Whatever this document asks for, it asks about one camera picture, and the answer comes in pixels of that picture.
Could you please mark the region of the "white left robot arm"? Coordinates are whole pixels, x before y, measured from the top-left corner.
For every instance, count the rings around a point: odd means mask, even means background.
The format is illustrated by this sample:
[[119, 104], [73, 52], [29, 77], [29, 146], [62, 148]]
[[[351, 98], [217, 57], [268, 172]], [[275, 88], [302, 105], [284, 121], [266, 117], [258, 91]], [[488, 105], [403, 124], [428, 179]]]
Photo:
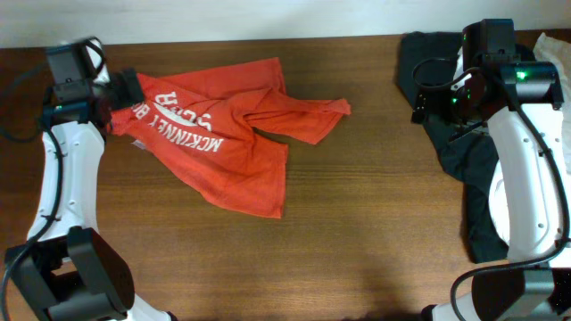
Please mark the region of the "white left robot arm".
[[99, 235], [97, 173], [111, 114], [143, 100], [132, 69], [110, 73], [97, 37], [46, 49], [54, 82], [38, 129], [45, 166], [26, 242], [7, 250], [1, 287], [13, 283], [43, 321], [165, 320], [140, 298], [126, 261]]

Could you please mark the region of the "red t-shirt white print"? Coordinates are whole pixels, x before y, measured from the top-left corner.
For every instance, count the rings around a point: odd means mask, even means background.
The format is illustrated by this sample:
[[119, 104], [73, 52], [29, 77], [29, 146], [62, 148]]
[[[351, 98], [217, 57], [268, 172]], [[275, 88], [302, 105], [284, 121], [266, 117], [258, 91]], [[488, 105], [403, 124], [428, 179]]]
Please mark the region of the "red t-shirt white print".
[[262, 132], [318, 144], [352, 111], [344, 99], [298, 100], [277, 58], [154, 78], [142, 103], [112, 113], [112, 132], [141, 143], [213, 205], [281, 218], [288, 147]]

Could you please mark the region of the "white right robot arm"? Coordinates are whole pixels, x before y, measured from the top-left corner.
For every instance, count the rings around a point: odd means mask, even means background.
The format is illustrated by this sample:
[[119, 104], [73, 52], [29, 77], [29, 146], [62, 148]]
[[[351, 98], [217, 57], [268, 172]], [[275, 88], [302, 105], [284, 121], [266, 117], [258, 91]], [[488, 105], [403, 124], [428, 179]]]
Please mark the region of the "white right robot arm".
[[463, 137], [486, 128], [501, 165], [508, 260], [466, 272], [465, 295], [424, 308], [424, 320], [566, 320], [570, 316], [570, 178], [563, 153], [564, 95], [550, 62], [526, 62], [510, 19], [462, 31], [454, 78], [420, 83], [414, 122], [438, 115]]

